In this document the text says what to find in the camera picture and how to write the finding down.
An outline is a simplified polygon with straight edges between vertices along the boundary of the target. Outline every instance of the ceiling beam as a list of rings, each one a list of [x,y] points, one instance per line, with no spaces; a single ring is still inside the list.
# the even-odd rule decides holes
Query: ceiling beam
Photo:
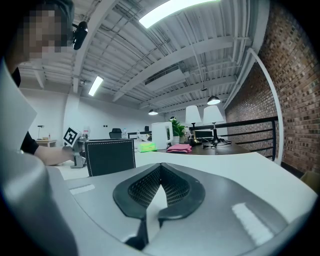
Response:
[[[227,99],[228,96],[229,96],[228,94],[222,94],[222,95],[219,95],[218,98],[222,101],[222,100]],[[197,105],[197,104],[206,104],[206,99],[199,98],[199,99],[179,103],[179,104],[172,105],[172,106],[162,107],[162,108],[157,109],[157,112],[158,113],[170,112],[170,111],[174,111],[174,110],[184,109],[188,106]]]
[[[235,83],[236,80],[237,80],[237,78],[234,75],[231,75],[231,76],[212,79],[210,81],[205,81],[203,84],[204,84],[204,87],[211,88],[211,87],[217,87],[217,86],[220,86],[220,85],[232,84],[232,83]],[[149,104],[154,105],[157,102],[160,102],[160,101],[163,101],[163,100],[167,100],[167,99],[170,99],[170,98],[173,98],[173,97],[176,97],[176,96],[184,95],[184,94],[187,94],[187,93],[192,93],[192,92],[195,92],[195,91],[200,91],[200,89],[202,87],[203,87],[202,83],[200,83],[200,82],[199,83],[195,83],[193,85],[190,85],[190,86],[187,86],[187,87],[183,87],[181,89],[174,90],[174,91],[171,91],[169,93],[163,94],[161,96],[152,98],[148,102],[141,103],[139,108],[142,109],[142,108],[147,107]]]
[[[113,7],[119,0],[101,0],[99,5],[96,7],[94,13],[92,14],[88,22],[88,34],[83,41],[81,48],[77,51],[73,69],[73,92],[78,92],[79,77],[82,71],[82,67],[87,55],[89,46],[95,37],[96,32],[98,31],[101,23],[104,21],[106,16],[110,13]]]
[[[44,90],[48,92],[55,92],[55,93],[60,93],[60,94],[68,94],[69,93],[69,88],[70,84],[62,84],[60,82],[52,82],[52,81],[47,81],[45,83],[44,88],[40,88],[37,85],[36,80],[33,78],[27,78],[27,77],[21,77],[21,85],[19,86],[20,89],[24,90]]]
[[[252,42],[250,40],[246,40],[246,45],[251,46],[251,43]],[[158,60],[157,62],[153,63],[152,65],[150,65],[149,67],[141,71],[139,74],[137,74],[114,95],[112,101],[114,102],[117,101],[125,93],[129,92],[132,88],[136,87],[137,85],[139,85],[141,82],[143,82],[153,74],[169,67],[170,65],[173,65],[180,61],[193,57],[194,56],[193,47],[194,47],[195,53],[198,55],[198,54],[203,54],[203,53],[207,53],[214,50],[231,48],[233,47],[233,45],[234,45],[234,39],[232,36],[229,35],[229,36],[212,38],[206,41],[200,41],[200,42],[194,43],[193,45],[189,45],[182,49],[179,49],[163,57],[162,59]]]

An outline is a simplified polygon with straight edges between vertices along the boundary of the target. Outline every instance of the pink cloth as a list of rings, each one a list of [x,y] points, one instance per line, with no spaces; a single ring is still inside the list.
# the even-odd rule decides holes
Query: pink cloth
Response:
[[[191,152],[191,146],[189,144],[176,144],[171,147],[169,147],[167,152],[182,152],[182,153],[188,153]]]

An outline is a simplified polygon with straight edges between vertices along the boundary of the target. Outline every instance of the person's arm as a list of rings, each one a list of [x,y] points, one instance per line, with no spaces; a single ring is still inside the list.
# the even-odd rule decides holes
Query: person's arm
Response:
[[[54,166],[68,160],[74,160],[74,154],[70,146],[39,146],[34,152],[34,155],[38,157],[46,166]]]
[[[26,133],[21,145],[21,150],[35,155],[46,166],[53,166],[61,164],[65,161],[74,161],[72,148],[69,146],[64,147],[45,147],[39,146],[34,139],[31,138],[29,132]]]

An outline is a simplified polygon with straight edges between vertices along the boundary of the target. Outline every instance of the black office chair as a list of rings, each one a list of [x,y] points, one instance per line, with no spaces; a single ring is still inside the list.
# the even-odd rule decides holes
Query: black office chair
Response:
[[[109,132],[110,139],[121,139],[122,131],[120,128],[112,128],[112,131]]]

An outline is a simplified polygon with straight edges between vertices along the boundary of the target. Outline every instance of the white appliance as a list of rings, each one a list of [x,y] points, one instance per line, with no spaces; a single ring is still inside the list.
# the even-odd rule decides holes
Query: white appliance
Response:
[[[168,139],[167,128],[169,128],[170,139]],[[155,122],[151,125],[152,142],[155,143],[157,150],[165,150],[167,143],[174,139],[174,132],[172,130],[171,122]]]

